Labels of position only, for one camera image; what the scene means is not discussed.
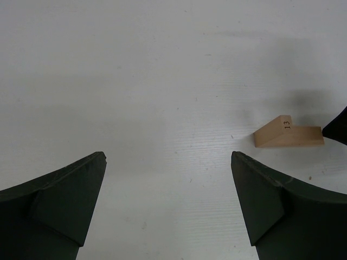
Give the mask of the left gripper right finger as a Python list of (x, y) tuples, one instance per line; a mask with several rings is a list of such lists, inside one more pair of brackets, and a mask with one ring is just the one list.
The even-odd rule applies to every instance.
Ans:
[(346, 259), (346, 195), (234, 151), (231, 169), (259, 259)]

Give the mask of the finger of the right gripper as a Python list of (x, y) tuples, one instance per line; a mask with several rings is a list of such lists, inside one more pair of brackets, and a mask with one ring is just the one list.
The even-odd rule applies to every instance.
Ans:
[(347, 144), (347, 107), (322, 130), (323, 137)]

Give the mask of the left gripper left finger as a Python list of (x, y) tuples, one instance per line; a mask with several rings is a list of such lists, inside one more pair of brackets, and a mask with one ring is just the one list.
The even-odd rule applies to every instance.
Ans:
[(76, 259), (106, 170), (104, 152), (1, 191), (1, 259)]

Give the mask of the large light wood block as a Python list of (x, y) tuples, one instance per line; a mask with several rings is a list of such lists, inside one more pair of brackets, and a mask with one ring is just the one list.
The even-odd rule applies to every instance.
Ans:
[(293, 126), (287, 130), (271, 127), (254, 133), (255, 147), (316, 147), (325, 144), (322, 130), (317, 126)]

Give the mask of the thin wood block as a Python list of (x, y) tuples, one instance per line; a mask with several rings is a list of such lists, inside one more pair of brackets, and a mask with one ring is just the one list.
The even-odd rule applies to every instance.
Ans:
[(254, 132), (257, 148), (278, 147), (280, 139), (291, 130), (290, 115), (280, 115)]

